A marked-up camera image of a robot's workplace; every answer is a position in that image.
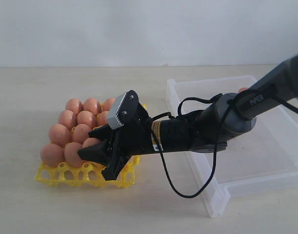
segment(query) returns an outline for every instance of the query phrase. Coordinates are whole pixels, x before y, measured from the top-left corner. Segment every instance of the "egg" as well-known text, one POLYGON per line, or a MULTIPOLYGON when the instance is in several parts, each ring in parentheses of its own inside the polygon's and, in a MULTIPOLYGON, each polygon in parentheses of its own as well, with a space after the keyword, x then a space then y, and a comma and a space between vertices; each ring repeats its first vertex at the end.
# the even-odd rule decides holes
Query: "egg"
POLYGON ((77 142, 72 142, 65 146, 65 149, 64 149, 65 161, 71 167, 79 168, 86 162, 82 160, 77 153, 77 151, 81 148, 82 148, 82 144, 79 144, 77 142))
POLYGON ((62 124, 55 124, 49 129, 49 139, 52 143, 64 147, 72 141, 70 130, 62 124))
POLYGON ((41 160, 49 167, 58 167, 64 162, 63 149, 56 144, 47 144, 40 151, 41 160))
POLYGON ((68 102, 65 105, 66 110, 73 111, 75 115, 77 115, 79 112, 83 110, 82 102, 77 98, 72 98, 68 100, 68 102))
POLYGON ((109 111, 115 101, 115 98, 110 97, 102 104, 102 111, 109 111))
POLYGON ((81 111, 77 115, 77 124, 84 123, 88 125, 91 129, 97 126, 97 119, 93 113, 89 111, 81 111))
POLYGON ((86 124, 79 124, 75 127, 73 131, 73 141, 83 144, 84 141, 89 138, 88 133, 91 131, 91 128, 86 124))
POLYGON ((84 110, 93 113, 94 115, 101 113, 100 102, 95 98, 89 98, 84 102, 84 110))
POLYGON ((239 90, 238 90, 238 93, 241 93, 241 92, 243 92, 244 90, 247 90, 248 88, 246 88, 246 87, 243 87, 243 88, 240 88, 239 90))
POLYGON ((97 145, 99 143, 101 143, 101 141, 99 139, 91 137, 84 141, 84 143, 82 144, 82 147, 86 148, 89 146, 97 145))
POLYGON ((64 110, 59 115, 58 123, 64 125, 69 130, 77 125, 77 118, 73 111, 64 110))
POLYGON ((102 111, 101 114, 97 115, 98 126, 103 126, 108 123, 106 120, 108 113, 108 111, 102 111))

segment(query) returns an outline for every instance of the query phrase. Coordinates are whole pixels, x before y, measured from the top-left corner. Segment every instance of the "yellow egg tray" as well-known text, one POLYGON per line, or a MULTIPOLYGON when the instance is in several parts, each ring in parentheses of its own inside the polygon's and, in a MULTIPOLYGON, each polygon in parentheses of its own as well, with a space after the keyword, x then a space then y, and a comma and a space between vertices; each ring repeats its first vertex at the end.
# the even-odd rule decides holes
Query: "yellow egg tray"
POLYGON ((117 180, 104 180, 101 171, 104 166, 86 162, 80 168, 74 168, 66 162, 62 162, 58 167, 52 168, 41 163, 35 180, 49 186, 57 186, 59 183, 65 183, 73 187, 80 187, 83 184, 91 184, 95 187, 104 187, 107 184, 114 184, 119 188, 128 188, 135 183, 134 166, 139 164, 139 156, 132 156, 129 162, 120 172, 117 180), (43 176, 43 172, 47 172, 48 178, 43 176))

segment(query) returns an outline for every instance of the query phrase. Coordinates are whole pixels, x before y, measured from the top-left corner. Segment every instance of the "transparent plastic bin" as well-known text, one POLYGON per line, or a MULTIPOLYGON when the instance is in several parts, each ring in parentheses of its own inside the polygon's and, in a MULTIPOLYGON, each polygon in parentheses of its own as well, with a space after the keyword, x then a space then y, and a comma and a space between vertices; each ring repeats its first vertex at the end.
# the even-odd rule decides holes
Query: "transparent plastic bin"
MULTIPOLYGON (((257 80, 252 76, 167 82, 166 102, 174 116, 186 97, 210 99, 218 93, 236 93, 257 80)), ((187 101, 182 113, 208 105, 187 101)), ((184 152, 199 186, 208 179, 213 154, 184 152)), ((258 116, 254 129, 228 142, 217 154, 212 182, 202 193, 211 217, 222 215, 229 199, 298 185, 298 124, 278 106, 258 116)))

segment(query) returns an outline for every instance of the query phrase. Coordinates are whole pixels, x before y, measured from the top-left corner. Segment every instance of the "egg carton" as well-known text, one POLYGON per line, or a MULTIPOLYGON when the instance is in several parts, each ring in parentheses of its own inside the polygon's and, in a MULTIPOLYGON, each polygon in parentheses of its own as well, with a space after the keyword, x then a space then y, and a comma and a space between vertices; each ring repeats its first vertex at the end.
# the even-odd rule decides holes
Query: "egg carton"
POLYGON ((139 164, 139 160, 140 156, 132 156, 120 172, 117 180, 110 181, 104 180, 101 171, 105 167, 98 163, 86 162, 80 168, 74 168, 66 162, 62 162, 58 167, 52 168, 42 162, 35 180, 49 186, 58 186, 59 183, 65 183, 72 187, 80 187, 83 184, 104 187, 108 184, 114 184, 119 188, 128 188, 135 183, 134 166, 139 164))

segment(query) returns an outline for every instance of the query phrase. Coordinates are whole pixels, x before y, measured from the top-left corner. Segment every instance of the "robotic arm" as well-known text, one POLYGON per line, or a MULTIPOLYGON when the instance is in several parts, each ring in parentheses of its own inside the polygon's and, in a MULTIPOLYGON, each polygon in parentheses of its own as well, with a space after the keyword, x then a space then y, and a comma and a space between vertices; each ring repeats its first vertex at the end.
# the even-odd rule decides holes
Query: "robotic arm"
POLYGON ((240 94, 220 94, 211 100, 186 98, 211 105, 182 115, 181 103, 177 117, 165 113, 151 118, 139 103, 137 93, 126 92, 116 98, 107 116, 108 124, 89 133, 102 142, 80 149, 78 154, 83 160, 105 166, 105 180, 115 180, 132 155, 160 150, 210 153, 215 145, 217 151, 222 151, 227 141, 252 130, 257 115, 280 105, 274 97, 282 101, 298 98, 298 54, 240 94), (163 116, 170 119, 157 121, 163 116))

